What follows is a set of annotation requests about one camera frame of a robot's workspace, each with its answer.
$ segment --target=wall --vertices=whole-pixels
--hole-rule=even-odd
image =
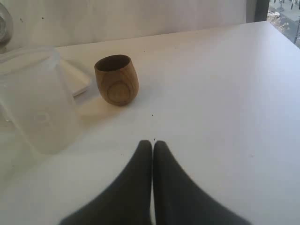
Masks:
[[[0,0],[15,33],[8,49],[76,45],[244,23],[246,0]]]

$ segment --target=clear plastic container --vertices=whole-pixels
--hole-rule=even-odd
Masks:
[[[72,94],[53,48],[0,55],[0,109],[37,151],[51,154],[81,132]]]

